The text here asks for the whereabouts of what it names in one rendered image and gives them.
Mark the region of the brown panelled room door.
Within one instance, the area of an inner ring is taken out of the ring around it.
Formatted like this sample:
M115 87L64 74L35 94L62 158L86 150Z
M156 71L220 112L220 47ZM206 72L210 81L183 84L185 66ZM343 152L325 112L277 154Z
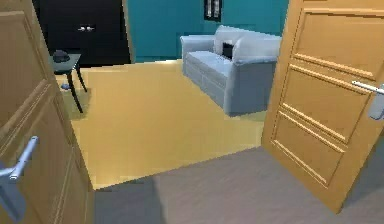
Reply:
M94 224L94 189L32 0L0 0L0 161L14 166L32 136L17 182L24 218L0 206L0 224Z

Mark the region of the dark framed wall picture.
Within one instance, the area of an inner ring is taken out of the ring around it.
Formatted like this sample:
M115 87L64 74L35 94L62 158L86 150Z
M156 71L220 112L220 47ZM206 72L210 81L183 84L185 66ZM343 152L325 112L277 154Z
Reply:
M222 0L204 0L204 19L221 21Z

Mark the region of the small black cushion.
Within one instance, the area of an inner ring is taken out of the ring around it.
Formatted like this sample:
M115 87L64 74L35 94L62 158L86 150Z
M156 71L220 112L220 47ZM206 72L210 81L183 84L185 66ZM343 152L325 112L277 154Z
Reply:
M231 60L233 56L233 45L229 43L223 43L222 56Z

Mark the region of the black cupboard with silver knobs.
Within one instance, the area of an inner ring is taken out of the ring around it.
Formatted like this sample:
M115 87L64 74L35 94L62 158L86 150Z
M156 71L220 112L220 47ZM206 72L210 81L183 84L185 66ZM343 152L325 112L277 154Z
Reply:
M50 53L80 54L81 66L130 64L122 0L32 0Z

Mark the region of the dark side table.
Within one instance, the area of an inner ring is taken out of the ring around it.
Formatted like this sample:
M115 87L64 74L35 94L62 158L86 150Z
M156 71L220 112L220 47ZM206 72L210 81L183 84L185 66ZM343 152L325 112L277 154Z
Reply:
M52 55L49 56L49 62L52 65L53 72L55 75L65 75L66 76L72 97L73 97L73 99L77 105L79 112L82 113L83 109L82 109L82 106L81 106L80 101L78 99L78 96L77 96L77 93L75 90L75 86L73 83L73 78L72 78L72 71L75 70L84 91L87 91L87 88L85 86L84 80L83 80L82 75L81 75L80 65L79 65L79 60L81 58L81 54L70 54L70 53L68 53L68 54L70 56L70 60L67 62L55 63L53 61Z

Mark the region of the light grey sofa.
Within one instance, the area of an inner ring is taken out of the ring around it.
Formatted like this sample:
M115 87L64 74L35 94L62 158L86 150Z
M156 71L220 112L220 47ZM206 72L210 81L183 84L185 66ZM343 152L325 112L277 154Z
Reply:
M281 40L224 25L212 35L182 36L182 71L229 116L265 111ZM231 60L223 43L233 45Z

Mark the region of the orange panelled room door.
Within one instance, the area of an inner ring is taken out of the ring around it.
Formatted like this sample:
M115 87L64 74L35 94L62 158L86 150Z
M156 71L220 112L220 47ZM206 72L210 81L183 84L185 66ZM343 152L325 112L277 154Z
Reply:
M384 0L289 0L262 146L339 213L379 139Z

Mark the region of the dark grey round hat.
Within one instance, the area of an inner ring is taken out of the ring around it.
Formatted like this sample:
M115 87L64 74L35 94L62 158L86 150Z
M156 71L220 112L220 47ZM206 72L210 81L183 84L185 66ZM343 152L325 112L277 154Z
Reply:
M55 63L67 62L70 60L69 54L64 50L55 50L52 54L52 58Z

